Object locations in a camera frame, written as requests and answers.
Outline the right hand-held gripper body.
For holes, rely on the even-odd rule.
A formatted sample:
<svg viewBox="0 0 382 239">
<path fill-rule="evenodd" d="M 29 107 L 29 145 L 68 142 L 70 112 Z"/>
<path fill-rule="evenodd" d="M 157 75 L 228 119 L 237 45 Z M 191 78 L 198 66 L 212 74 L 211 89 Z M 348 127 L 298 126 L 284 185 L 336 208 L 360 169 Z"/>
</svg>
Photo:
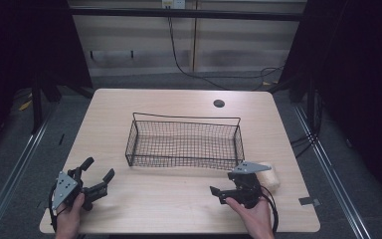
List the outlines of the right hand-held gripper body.
<svg viewBox="0 0 382 239">
<path fill-rule="evenodd" d="M 231 190 L 220 190 L 220 203 L 225 204 L 228 197 L 234 198 L 245 208 L 255 207 L 259 198 L 263 195 L 262 186 L 256 176 L 259 171 L 267 170 L 266 166 L 258 163 L 243 161 L 232 169 L 237 174 L 233 181 L 236 188 Z"/>
</svg>

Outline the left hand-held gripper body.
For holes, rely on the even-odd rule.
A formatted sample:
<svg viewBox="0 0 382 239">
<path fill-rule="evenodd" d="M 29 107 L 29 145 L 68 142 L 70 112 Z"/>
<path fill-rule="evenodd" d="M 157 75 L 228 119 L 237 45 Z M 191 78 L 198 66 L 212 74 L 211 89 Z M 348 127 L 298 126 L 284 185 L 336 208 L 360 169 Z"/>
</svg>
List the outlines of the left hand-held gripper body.
<svg viewBox="0 0 382 239">
<path fill-rule="evenodd" d="M 82 181 L 82 173 L 84 170 L 78 167 L 68 172 L 60 172 L 56 182 L 53 201 L 51 208 L 56 210 L 62 203 L 72 206 L 75 199 L 82 192 L 85 195 L 83 209 L 91 211 L 93 203 L 107 196 L 108 175 L 106 175 L 101 183 L 92 187 L 84 187 Z"/>
</svg>

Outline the pale bread roll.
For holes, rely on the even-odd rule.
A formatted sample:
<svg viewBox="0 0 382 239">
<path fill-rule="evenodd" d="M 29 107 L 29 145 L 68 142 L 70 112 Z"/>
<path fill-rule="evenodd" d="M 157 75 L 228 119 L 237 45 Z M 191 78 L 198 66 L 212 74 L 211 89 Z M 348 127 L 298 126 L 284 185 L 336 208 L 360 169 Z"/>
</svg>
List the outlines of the pale bread roll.
<svg viewBox="0 0 382 239">
<path fill-rule="evenodd" d="M 267 162 L 261 162 L 261 165 L 266 166 L 268 169 L 256 173 L 260 184 L 269 191 L 279 189 L 281 186 L 281 181 L 276 173 L 275 167 Z"/>
</svg>

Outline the black wire mesh basket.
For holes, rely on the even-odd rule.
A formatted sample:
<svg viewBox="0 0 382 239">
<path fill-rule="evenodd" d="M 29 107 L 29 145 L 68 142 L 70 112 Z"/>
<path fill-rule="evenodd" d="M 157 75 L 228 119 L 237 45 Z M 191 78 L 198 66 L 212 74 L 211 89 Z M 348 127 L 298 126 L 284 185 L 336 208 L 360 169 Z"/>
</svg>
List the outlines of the black wire mesh basket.
<svg viewBox="0 0 382 239">
<path fill-rule="evenodd" d="M 130 166 L 230 170 L 245 160 L 240 122 L 134 113 L 125 157 Z"/>
</svg>

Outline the person's left hand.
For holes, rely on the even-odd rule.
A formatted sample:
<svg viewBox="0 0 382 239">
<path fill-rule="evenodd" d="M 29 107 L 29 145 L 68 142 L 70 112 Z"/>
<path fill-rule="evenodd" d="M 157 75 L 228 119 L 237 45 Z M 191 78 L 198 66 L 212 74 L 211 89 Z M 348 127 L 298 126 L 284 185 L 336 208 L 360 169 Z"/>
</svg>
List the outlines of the person's left hand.
<svg viewBox="0 0 382 239">
<path fill-rule="evenodd" d="M 81 210 L 85 202 L 85 195 L 80 193 L 71 207 L 58 210 L 57 232 L 77 232 L 81 223 Z"/>
</svg>

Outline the person's right hand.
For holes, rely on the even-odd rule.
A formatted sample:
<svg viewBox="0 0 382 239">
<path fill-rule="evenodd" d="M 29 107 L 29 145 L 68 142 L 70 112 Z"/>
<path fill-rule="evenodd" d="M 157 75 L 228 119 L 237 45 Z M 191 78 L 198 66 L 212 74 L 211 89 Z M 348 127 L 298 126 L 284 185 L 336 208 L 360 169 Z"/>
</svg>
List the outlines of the person's right hand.
<svg viewBox="0 0 382 239">
<path fill-rule="evenodd" d="M 247 209 L 234 198 L 228 197 L 226 203 L 240 216 L 249 235 L 274 235 L 271 222 L 270 205 L 266 199 L 260 199 L 258 204 Z"/>
</svg>

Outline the grey tape piece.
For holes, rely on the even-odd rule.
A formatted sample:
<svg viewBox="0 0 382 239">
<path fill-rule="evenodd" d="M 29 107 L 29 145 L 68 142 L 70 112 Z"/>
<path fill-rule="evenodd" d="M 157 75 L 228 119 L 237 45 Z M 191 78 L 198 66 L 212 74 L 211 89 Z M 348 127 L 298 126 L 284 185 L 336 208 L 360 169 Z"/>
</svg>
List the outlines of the grey tape piece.
<svg viewBox="0 0 382 239">
<path fill-rule="evenodd" d="M 303 197 L 303 198 L 300 198 L 298 201 L 301 206 L 312 205 L 316 207 L 321 204 L 321 202 L 317 198 L 311 198 L 311 197 Z"/>
</svg>

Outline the black metal stand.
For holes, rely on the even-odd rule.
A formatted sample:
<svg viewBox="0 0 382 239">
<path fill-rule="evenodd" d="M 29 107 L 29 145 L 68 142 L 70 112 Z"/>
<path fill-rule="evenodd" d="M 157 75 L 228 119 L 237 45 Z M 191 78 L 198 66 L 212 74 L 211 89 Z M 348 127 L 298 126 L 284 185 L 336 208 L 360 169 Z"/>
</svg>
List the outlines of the black metal stand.
<svg viewBox="0 0 382 239">
<path fill-rule="evenodd" d="M 58 90 L 58 81 L 50 72 L 36 74 L 33 78 L 32 103 L 33 103 L 33 129 L 35 134 L 43 123 L 42 95 L 51 102 L 58 102 L 62 95 Z"/>
</svg>

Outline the yellow tape strip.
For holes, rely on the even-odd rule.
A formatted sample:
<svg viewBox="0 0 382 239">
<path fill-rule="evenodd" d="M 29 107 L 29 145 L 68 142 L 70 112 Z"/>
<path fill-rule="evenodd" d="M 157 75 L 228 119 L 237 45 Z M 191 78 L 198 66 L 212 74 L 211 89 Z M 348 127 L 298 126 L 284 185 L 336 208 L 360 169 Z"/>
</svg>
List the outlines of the yellow tape strip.
<svg viewBox="0 0 382 239">
<path fill-rule="evenodd" d="M 30 104 L 32 103 L 33 101 L 33 94 L 30 94 L 26 99 L 25 101 L 19 106 L 19 111 L 24 111 L 25 109 L 27 109 Z"/>
</svg>

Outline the black curtain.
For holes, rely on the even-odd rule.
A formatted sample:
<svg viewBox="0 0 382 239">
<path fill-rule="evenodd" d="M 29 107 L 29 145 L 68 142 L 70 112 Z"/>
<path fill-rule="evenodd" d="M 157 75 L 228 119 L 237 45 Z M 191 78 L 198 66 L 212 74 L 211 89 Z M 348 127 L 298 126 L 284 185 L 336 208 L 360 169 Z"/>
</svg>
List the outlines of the black curtain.
<svg viewBox="0 0 382 239">
<path fill-rule="evenodd" d="M 68 9 L 68 0 L 0 0 L 0 127 L 21 89 L 93 85 Z"/>
<path fill-rule="evenodd" d="M 318 90 L 382 184 L 382 0 L 306 0 L 280 82 Z"/>
</svg>

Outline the black horizontal metal bar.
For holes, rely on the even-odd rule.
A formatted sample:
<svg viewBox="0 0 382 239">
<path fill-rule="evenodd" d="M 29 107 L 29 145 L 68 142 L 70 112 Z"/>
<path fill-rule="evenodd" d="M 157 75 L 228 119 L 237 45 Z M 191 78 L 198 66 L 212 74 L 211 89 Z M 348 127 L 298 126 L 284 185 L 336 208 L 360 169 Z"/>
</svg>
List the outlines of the black horizontal metal bar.
<svg viewBox="0 0 382 239">
<path fill-rule="evenodd" d="M 72 15 L 85 16 L 130 16 L 130 17 L 169 17 L 228 20 L 264 20 L 299 22 L 304 16 L 297 13 L 238 12 L 214 10 L 175 10 L 175 9 L 133 9 L 133 8 L 86 8 L 73 7 Z"/>
</svg>

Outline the metal floor rail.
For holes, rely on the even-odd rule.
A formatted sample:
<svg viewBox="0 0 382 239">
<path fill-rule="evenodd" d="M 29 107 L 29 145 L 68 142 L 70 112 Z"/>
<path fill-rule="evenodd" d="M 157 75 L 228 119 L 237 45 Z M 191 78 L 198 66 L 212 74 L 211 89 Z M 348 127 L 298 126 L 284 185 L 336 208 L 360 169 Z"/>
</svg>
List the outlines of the metal floor rail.
<svg viewBox="0 0 382 239">
<path fill-rule="evenodd" d="M 29 140 L 24 147 L 21 155 L 18 157 L 17 163 L 9 174 L 3 188 L 0 190 L 0 220 L 7 209 L 10 200 L 14 194 L 15 188 L 18 186 L 19 181 L 24 174 L 28 164 L 33 157 L 36 148 L 41 142 L 44 133 L 48 127 L 49 121 L 54 115 L 57 106 L 51 105 L 49 111 L 45 114 L 43 121 L 39 124 L 37 130 L 32 133 Z"/>
<path fill-rule="evenodd" d="M 308 126 L 307 115 L 301 105 L 293 107 L 295 114 L 301 124 L 305 135 L 308 138 L 309 144 L 321 165 L 325 176 L 330 184 L 331 189 L 357 239 L 373 239 L 367 226 L 361 217 L 358 209 L 348 195 L 346 188 L 342 184 L 334 165 L 330 161 L 321 141 L 314 135 L 313 131 Z"/>
</svg>

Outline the white wall socket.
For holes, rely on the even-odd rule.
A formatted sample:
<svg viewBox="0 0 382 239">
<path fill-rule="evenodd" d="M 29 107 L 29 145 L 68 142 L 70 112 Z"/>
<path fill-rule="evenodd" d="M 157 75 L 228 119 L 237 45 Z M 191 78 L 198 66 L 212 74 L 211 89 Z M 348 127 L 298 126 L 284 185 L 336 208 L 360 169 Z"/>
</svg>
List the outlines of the white wall socket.
<svg viewBox="0 0 382 239">
<path fill-rule="evenodd" d="M 161 0 L 161 6 L 163 9 L 179 9 L 186 8 L 186 0 Z"/>
</svg>

